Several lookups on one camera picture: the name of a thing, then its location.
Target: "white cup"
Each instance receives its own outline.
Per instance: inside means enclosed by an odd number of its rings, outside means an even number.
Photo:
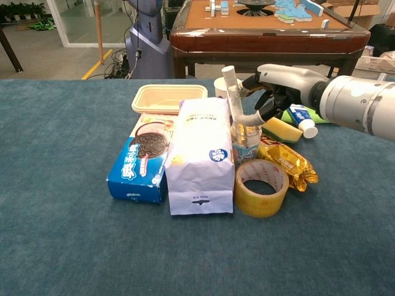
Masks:
[[[224,99],[228,98],[227,85],[225,84],[224,77],[217,78],[214,81],[214,87],[215,87],[215,96],[216,97],[222,97]]]

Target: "glass jar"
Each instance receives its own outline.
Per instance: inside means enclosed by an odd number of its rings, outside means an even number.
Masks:
[[[243,162],[257,157],[260,137],[262,135],[261,126],[244,126],[233,122],[230,133],[236,167]]]

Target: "snack package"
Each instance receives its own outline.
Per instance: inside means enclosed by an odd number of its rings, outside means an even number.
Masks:
[[[266,135],[262,135],[260,139],[257,157],[281,166],[289,177],[289,186],[300,192],[306,191],[307,183],[318,182],[318,175],[308,160]]]
[[[227,100],[185,100],[165,162],[171,215],[233,213],[231,148]]]
[[[142,114],[107,178],[115,199],[161,204],[167,194],[164,163],[177,116]]]

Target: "wooden table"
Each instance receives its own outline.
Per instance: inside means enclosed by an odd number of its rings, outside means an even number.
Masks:
[[[229,1],[229,15],[217,12],[212,18],[204,9],[208,3],[186,0],[175,20],[170,40],[176,78],[184,78],[185,65],[194,63],[232,64],[239,72],[265,63],[325,64],[338,67],[340,75],[351,75],[370,37],[367,30],[328,9],[321,17],[310,13],[311,22],[291,25],[274,15],[239,15],[237,10],[245,7],[234,7],[233,1]],[[325,19],[330,20],[329,26],[321,29]]]

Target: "glass door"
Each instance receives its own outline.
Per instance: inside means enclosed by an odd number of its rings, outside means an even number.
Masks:
[[[127,1],[101,0],[101,25],[104,47],[123,47],[123,34],[136,15]],[[65,47],[97,46],[93,0],[48,0]]]

